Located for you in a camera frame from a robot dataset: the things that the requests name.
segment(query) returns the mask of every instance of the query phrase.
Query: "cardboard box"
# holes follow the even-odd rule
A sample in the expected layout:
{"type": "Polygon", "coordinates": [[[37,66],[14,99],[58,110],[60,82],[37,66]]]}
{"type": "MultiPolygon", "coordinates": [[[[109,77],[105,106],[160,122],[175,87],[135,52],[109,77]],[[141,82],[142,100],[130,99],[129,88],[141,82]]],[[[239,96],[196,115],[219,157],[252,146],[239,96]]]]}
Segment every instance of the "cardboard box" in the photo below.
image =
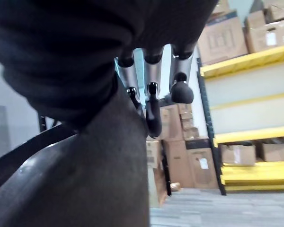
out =
{"type": "Polygon", "coordinates": [[[183,140],[182,127],[179,116],[178,105],[168,105],[161,107],[169,111],[169,135],[164,139],[168,141],[183,140]]]}
{"type": "Polygon", "coordinates": [[[185,141],[164,141],[164,148],[171,182],[179,182],[183,188],[193,188],[185,141]]]}
{"type": "Polygon", "coordinates": [[[212,150],[210,148],[191,149],[187,150],[187,153],[195,188],[217,188],[212,150]]]}
{"type": "Polygon", "coordinates": [[[245,19],[245,27],[250,29],[250,28],[257,28],[261,27],[266,24],[265,18],[264,18],[264,13],[263,11],[256,11],[253,13],[250,13],[246,19],[245,19]]]}
{"type": "Polygon", "coordinates": [[[181,120],[191,119],[193,118],[193,113],[192,112],[182,113],[180,114],[180,117],[181,117],[181,120]]]}
{"type": "Polygon", "coordinates": [[[198,40],[198,48],[204,66],[247,54],[237,12],[208,21],[198,40]]]}
{"type": "Polygon", "coordinates": [[[192,112],[192,107],[191,104],[178,104],[178,108],[179,108],[179,113],[180,114],[185,114],[187,112],[192,112]]]}
{"type": "Polygon", "coordinates": [[[249,29],[247,34],[249,51],[259,52],[284,45],[284,20],[249,29]]]}
{"type": "Polygon", "coordinates": [[[230,11],[230,7],[227,0],[219,0],[216,7],[213,10],[213,15],[219,14],[219,13],[225,13],[230,11]]]}
{"type": "Polygon", "coordinates": [[[194,127],[194,119],[190,118],[190,119],[181,120],[181,124],[183,130],[191,129],[194,127]]]}
{"type": "Polygon", "coordinates": [[[260,154],[266,162],[284,161],[284,144],[262,144],[260,154]]]}
{"type": "Polygon", "coordinates": [[[197,127],[191,127],[190,129],[183,130],[184,140],[194,140],[199,137],[199,130],[197,127]]]}
{"type": "Polygon", "coordinates": [[[158,168],[162,161],[161,150],[160,141],[146,141],[147,166],[158,168]]]}
{"type": "Polygon", "coordinates": [[[268,6],[267,16],[269,22],[284,20],[284,0],[274,1],[268,6]]]}
{"type": "Polygon", "coordinates": [[[147,141],[164,140],[169,137],[169,122],[170,122],[169,111],[166,109],[160,108],[160,115],[161,115],[161,122],[162,122],[162,132],[160,136],[158,136],[155,139],[148,136],[146,138],[147,141]]]}
{"type": "Polygon", "coordinates": [[[199,149],[199,148],[210,148],[210,140],[208,137],[199,137],[195,140],[185,141],[186,149],[199,149]]]}
{"type": "Polygon", "coordinates": [[[253,12],[262,10],[264,11],[264,13],[266,13],[268,7],[271,4],[275,4],[278,1],[279,0],[254,0],[249,12],[253,13],[253,12]]]}
{"type": "Polygon", "coordinates": [[[148,187],[151,207],[160,207],[167,196],[163,170],[148,167],[148,187]]]}
{"type": "Polygon", "coordinates": [[[256,149],[255,146],[243,146],[243,145],[222,145],[222,162],[242,165],[242,166],[254,166],[256,162],[256,149]]]}

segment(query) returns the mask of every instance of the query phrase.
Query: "floor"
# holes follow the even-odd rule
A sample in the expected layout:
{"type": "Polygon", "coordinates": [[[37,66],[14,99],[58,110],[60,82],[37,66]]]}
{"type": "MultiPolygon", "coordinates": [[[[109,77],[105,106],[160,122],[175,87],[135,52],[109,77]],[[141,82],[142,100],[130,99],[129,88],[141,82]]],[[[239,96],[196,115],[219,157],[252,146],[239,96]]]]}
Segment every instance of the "floor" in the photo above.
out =
{"type": "Polygon", "coordinates": [[[284,192],[182,189],[151,208],[151,227],[284,227],[284,192]]]}

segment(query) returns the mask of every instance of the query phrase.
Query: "warehouse shelf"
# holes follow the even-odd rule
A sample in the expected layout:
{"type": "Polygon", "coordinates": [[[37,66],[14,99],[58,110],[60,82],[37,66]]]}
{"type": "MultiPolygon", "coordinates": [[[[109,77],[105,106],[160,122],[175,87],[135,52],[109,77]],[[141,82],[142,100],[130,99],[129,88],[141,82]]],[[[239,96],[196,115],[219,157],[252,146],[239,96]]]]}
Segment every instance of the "warehouse shelf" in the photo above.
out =
{"type": "Polygon", "coordinates": [[[206,80],[233,76],[237,73],[284,63],[284,46],[244,55],[200,68],[206,80]]]}
{"type": "Polygon", "coordinates": [[[244,186],[225,186],[227,192],[235,191],[283,191],[284,184],[276,185],[244,185],[244,186]]]}
{"type": "Polygon", "coordinates": [[[278,99],[278,98],[284,98],[284,93],[276,94],[276,95],[270,95],[270,96],[264,96],[264,97],[258,97],[258,98],[251,98],[251,99],[246,99],[246,100],[241,100],[241,101],[236,101],[236,102],[231,102],[231,103],[225,103],[225,104],[221,104],[221,105],[216,105],[216,106],[210,107],[210,110],[218,110],[218,109],[223,109],[223,108],[227,108],[227,107],[263,102],[263,101],[273,100],[273,99],[278,99]]]}
{"type": "Polygon", "coordinates": [[[261,139],[275,138],[275,137],[284,137],[284,126],[216,134],[214,142],[215,144],[219,144],[219,143],[246,141],[246,140],[261,140],[261,139]]]}
{"type": "Polygon", "coordinates": [[[284,190],[284,162],[257,162],[254,166],[222,167],[227,191],[284,190]]]}

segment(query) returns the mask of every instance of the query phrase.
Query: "metal shelving unit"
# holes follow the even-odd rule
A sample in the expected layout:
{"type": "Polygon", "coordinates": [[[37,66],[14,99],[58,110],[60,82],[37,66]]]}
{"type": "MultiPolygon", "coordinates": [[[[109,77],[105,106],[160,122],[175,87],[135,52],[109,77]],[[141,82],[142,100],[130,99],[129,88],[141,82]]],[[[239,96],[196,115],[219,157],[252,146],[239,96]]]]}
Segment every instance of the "metal shelving unit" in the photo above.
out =
{"type": "Polygon", "coordinates": [[[275,137],[284,137],[284,126],[267,127],[257,130],[236,131],[223,134],[213,133],[213,124],[209,110],[229,108],[237,105],[263,102],[266,100],[284,98],[284,93],[265,97],[257,97],[247,100],[226,103],[209,107],[208,100],[204,101],[206,94],[205,85],[202,81],[212,81],[225,77],[235,76],[238,73],[248,73],[253,70],[260,70],[268,66],[284,63],[284,46],[273,48],[267,51],[241,56],[235,59],[219,62],[210,66],[201,67],[198,60],[200,75],[198,81],[204,106],[205,120],[209,137],[213,139],[213,159],[216,169],[217,179],[221,181],[219,185],[222,194],[229,191],[246,190],[284,190],[284,162],[257,162],[255,166],[231,166],[223,164],[221,159],[221,144],[229,142],[240,142],[246,140],[261,140],[275,137]]]}
{"type": "MultiPolygon", "coordinates": [[[[201,65],[202,65],[200,58],[197,59],[197,64],[198,64],[198,68],[200,69],[201,65]]],[[[214,168],[215,168],[215,171],[216,171],[218,186],[219,186],[221,195],[226,195],[225,186],[222,184],[222,180],[220,178],[220,176],[222,175],[221,154],[220,154],[218,148],[214,145],[213,123],[212,123],[212,118],[211,118],[211,115],[210,115],[210,109],[209,109],[209,104],[208,104],[208,99],[207,99],[207,94],[206,94],[206,88],[205,88],[205,81],[204,81],[204,78],[200,75],[200,70],[197,72],[197,78],[198,78],[198,83],[199,83],[199,88],[200,88],[200,93],[201,93],[203,110],[204,110],[204,114],[205,114],[207,134],[208,134],[208,137],[209,137],[209,141],[210,141],[210,145],[211,145],[211,149],[212,149],[212,154],[213,154],[213,164],[214,164],[214,168]]]]}

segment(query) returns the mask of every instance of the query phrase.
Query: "black strap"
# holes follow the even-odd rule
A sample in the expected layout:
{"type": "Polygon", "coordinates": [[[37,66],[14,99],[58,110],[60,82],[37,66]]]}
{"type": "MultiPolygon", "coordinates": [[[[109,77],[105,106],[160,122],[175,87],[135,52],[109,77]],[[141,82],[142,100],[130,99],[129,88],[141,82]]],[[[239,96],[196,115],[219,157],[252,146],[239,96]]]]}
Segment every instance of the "black strap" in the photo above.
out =
{"type": "Polygon", "coordinates": [[[35,153],[75,134],[73,130],[61,124],[40,133],[2,156],[0,158],[0,187],[35,153]]]}

